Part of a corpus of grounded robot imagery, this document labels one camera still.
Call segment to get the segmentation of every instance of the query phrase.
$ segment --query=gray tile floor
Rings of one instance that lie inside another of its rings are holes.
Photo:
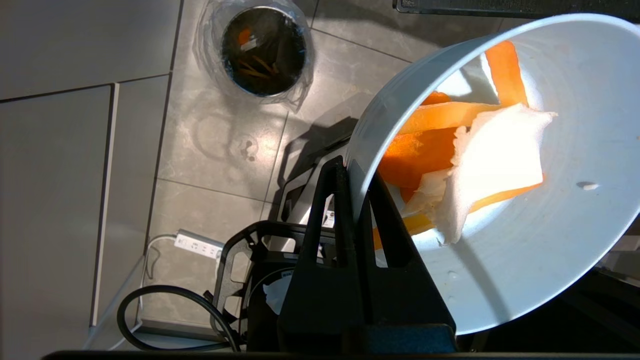
[[[204,1],[184,2],[150,235],[183,228],[226,241],[266,219],[301,154],[355,125],[377,91],[411,61],[515,27],[521,20],[400,14],[391,0],[297,0],[312,27],[314,82],[297,113],[225,97],[191,51]],[[173,247],[147,284],[212,290],[215,261]],[[178,297],[144,299],[143,319],[207,328],[209,317]]]

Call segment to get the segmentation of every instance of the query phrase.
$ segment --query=white bowl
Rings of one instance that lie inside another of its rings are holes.
[[[640,29],[605,15],[572,14],[450,46],[394,77],[348,145],[354,218],[406,119],[449,76],[505,40],[516,45],[528,86],[540,96],[536,107],[559,116],[545,130],[541,187],[503,204],[455,245],[416,241],[457,334],[504,323],[556,296],[639,211]],[[585,191],[578,185],[585,181],[599,187]]]

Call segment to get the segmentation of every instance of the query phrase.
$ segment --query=white power strip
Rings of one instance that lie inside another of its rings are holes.
[[[219,241],[183,229],[178,231],[173,245],[216,260],[220,258],[222,248],[225,246]]]

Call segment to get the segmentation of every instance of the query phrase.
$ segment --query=black cable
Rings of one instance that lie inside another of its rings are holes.
[[[133,335],[133,333],[129,330],[127,326],[127,322],[125,320],[125,312],[127,311],[127,306],[134,299],[142,295],[152,294],[152,293],[170,293],[180,295],[181,297],[186,297],[193,302],[196,302],[198,305],[202,306],[214,319],[220,324],[222,330],[224,332],[225,337],[228,340],[228,343],[219,343],[212,345],[202,345],[199,347],[189,347],[189,348],[159,348],[147,343],[140,341],[137,337]],[[137,347],[140,350],[165,350],[165,351],[206,351],[206,350],[215,350],[217,348],[231,347],[233,351],[240,351],[240,347],[234,336],[234,332],[229,326],[229,323],[225,321],[222,317],[222,314],[216,309],[210,302],[207,301],[204,297],[194,293],[193,291],[179,288],[178,286],[171,285],[151,285],[145,286],[144,288],[137,289],[132,293],[128,294],[122,302],[120,303],[120,307],[118,307],[118,313],[116,314],[116,319],[118,321],[118,328],[124,336],[125,339],[131,345]]]

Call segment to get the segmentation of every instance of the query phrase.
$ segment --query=cabinet door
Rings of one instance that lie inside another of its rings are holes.
[[[88,334],[111,87],[0,104],[2,358]]]
[[[119,85],[94,321],[100,320],[144,251],[168,78]],[[140,278],[133,281],[140,285]]]
[[[0,6],[0,99],[168,74],[180,1]]]

